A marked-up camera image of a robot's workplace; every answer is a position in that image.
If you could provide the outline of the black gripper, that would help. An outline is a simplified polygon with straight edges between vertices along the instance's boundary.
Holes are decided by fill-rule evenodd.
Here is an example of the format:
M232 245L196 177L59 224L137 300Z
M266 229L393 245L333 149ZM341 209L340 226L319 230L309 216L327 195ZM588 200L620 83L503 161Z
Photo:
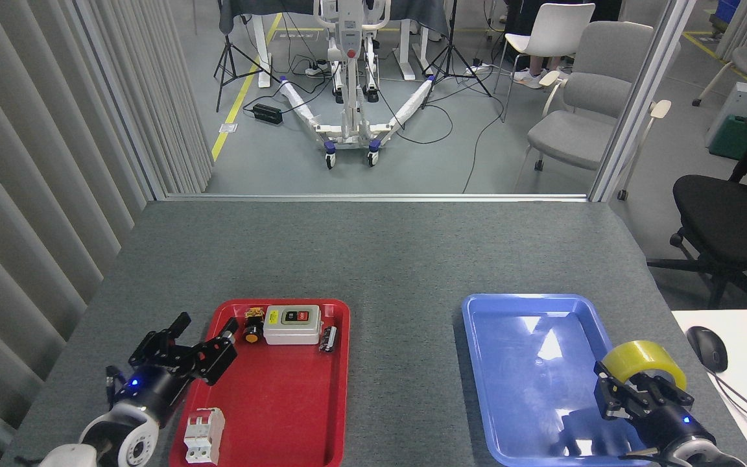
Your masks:
M163 330L147 333L128 358L128 364L139 367L116 394L117 403L145 410L155 422L169 422L180 398L191 384L191 378L215 385L237 357L236 317L231 317L217 336L200 342L180 355L176 343L190 325L189 313L179 313ZM178 366L179 375L166 367Z
M635 431L647 448L669 448L693 437L715 443L714 436L686 409L693 406L694 397L675 382L663 376L640 375L639 390L647 391L652 401L661 405L640 410L639 393L611 375L602 361L594 363L594 372L598 376L594 398L601 418L635 418Z

